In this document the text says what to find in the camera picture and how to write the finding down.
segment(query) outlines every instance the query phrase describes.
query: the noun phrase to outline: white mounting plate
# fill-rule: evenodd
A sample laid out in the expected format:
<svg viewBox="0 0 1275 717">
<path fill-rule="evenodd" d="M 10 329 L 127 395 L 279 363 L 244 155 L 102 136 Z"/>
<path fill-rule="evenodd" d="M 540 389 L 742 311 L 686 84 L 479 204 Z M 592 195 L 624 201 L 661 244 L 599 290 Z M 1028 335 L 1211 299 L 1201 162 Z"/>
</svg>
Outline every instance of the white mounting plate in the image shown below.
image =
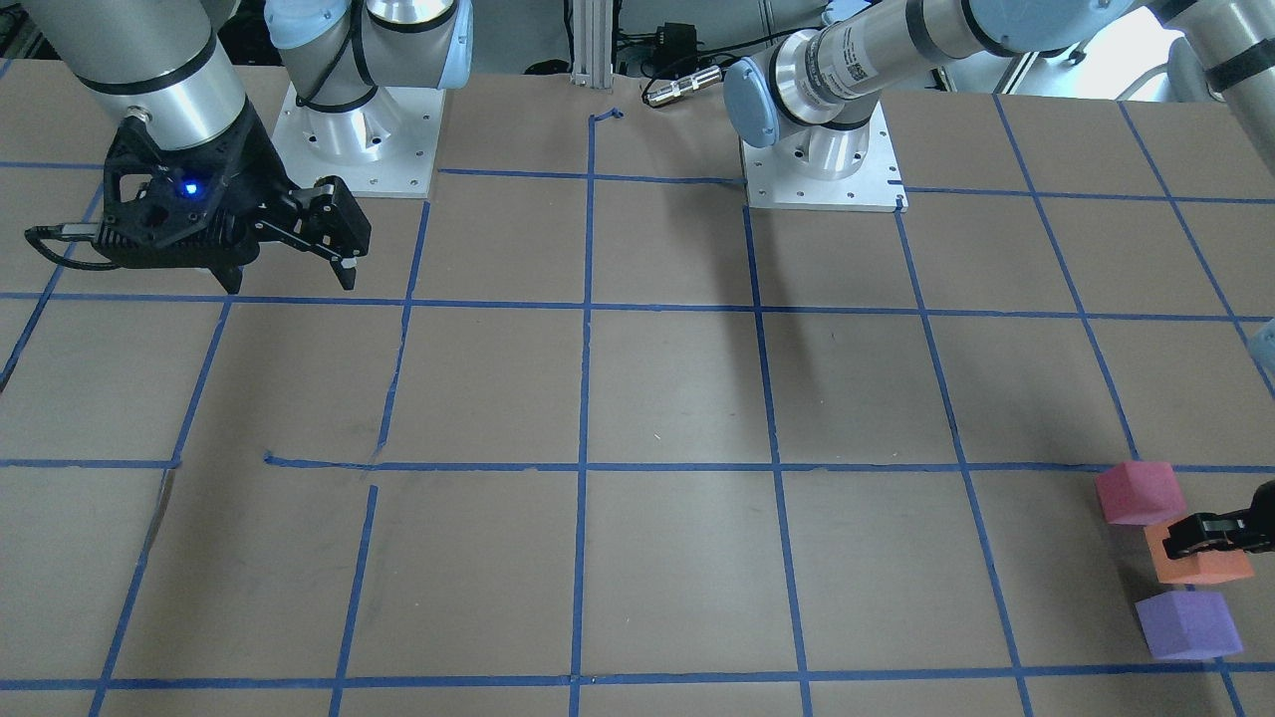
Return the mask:
<svg viewBox="0 0 1275 717">
<path fill-rule="evenodd" d="M 779 157 L 778 145 L 743 147 L 743 174 L 748 180 L 748 205 L 756 209 L 825 209 L 831 212 L 894 212 L 908 193 L 903 190 L 899 159 L 877 105 L 870 121 L 872 138 L 857 172 L 843 180 L 817 180 L 797 171 L 792 157 Z"/>
<path fill-rule="evenodd" d="M 270 139 L 278 149 L 288 177 L 302 188 L 315 185 L 315 180 L 337 175 L 346 180 L 354 196 L 388 196 L 426 199 L 433 177 L 433 158 L 439 149 L 439 130 L 442 129 L 441 89 L 421 87 L 382 87 L 411 117 L 408 131 L 414 142 L 407 143 L 414 151 L 386 156 L 366 165 L 338 165 L 315 154 L 306 139 L 297 111 L 297 93 L 289 84 L 279 110 L 279 121 Z"/>
</svg>

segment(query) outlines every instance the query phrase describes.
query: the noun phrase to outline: label on robot arm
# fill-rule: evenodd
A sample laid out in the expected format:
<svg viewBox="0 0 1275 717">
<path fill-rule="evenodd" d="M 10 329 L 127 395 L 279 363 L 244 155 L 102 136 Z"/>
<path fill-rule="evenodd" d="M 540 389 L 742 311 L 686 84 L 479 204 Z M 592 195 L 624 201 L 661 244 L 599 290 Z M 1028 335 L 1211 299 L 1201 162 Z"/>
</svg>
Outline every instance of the label on robot arm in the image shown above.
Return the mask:
<svg viewBox="0 0 1275 717">
<path fill-rule="evenodd" d="M 839 38 L 826 38 L 819 48 L 820 78 L 838 97 L 853 100 L 861 97 L 854 85 L 877 77 L 876 68 L 868 59 L 866 28 L 867 23 L 848 23 L 850 27 L 839 32 Z"/>
</svg>

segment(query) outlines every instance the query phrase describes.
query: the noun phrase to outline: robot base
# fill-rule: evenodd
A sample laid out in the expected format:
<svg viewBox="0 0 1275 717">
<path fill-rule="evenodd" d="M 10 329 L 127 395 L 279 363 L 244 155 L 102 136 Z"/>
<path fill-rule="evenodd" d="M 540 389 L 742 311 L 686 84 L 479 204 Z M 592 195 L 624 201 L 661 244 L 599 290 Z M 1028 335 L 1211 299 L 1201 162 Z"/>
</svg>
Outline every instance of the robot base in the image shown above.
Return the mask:
<svg viewBox="0 0 1275 717">
<path fill-rule="evenodd" d="M 310 147 L 307 124 L 297 107 L 296 89 L 289 85 L 270 137 L 288 177 L 301 186 L 311 186 L 316 177 L 337 175 L 346 180 L 354 196 L 428 198 L 445 92 L 416 87 L 381 91 L 390 93 L 407 117 L 405 129 L 400 130 L 403 137 L 395 138 L 393 152 L 377 152 L 374 161 L 339 163 L 320 157 Z"/>
<path fill-rule="evenodd" d="M 780 154 L 790 151 L 784 143 L 765 149 L 741 143 L 748 205 L 756 209 L 894 212 L 901 202 L 907 211 L 908 195 L 903 190 L 899 161 L 880 105 L 872 112 L 868 131 L 871 139 L 862 166 L 840 180 L 803 175 L 797 162 Z"/>
</svg>

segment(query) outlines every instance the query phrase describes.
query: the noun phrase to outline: metal connector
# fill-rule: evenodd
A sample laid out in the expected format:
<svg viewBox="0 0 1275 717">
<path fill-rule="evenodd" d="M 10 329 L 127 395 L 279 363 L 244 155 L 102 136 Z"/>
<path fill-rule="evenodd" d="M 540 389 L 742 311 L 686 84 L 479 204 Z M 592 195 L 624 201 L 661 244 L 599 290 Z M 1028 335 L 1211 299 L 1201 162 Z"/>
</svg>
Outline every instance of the metal connector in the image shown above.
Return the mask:
<svg viewBox="0 0 1275 717">
<path fill-rule="evenodd" d="M 722 82 L 722 77 L 720 66 L 713 65 L 711 68 L 705 68 L 695 74 L 674 79 L 659 89 L 648 92 L 646 105 L 652 107 L 671 105 L 683 97 L 704 89 L 705 87 L 713 87 L 714 84 Z"/>
</svg>

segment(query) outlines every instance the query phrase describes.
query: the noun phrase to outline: pink cube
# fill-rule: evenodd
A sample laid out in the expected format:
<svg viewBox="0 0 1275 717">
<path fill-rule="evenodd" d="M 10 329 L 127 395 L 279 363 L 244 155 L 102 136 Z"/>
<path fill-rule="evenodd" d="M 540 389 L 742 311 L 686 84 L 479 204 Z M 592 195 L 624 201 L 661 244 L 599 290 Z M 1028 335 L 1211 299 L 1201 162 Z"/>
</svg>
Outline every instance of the pink cube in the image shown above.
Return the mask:
<svg viewBox="0 0 1275 717">
<path fill-rule="evenodd" d="M 1182 487 L 1168 463 L 1126 461 L 1095 482 L 1103 515 L 1112 524 L 1150 526 L 1187 512 Z"/>
</svg>

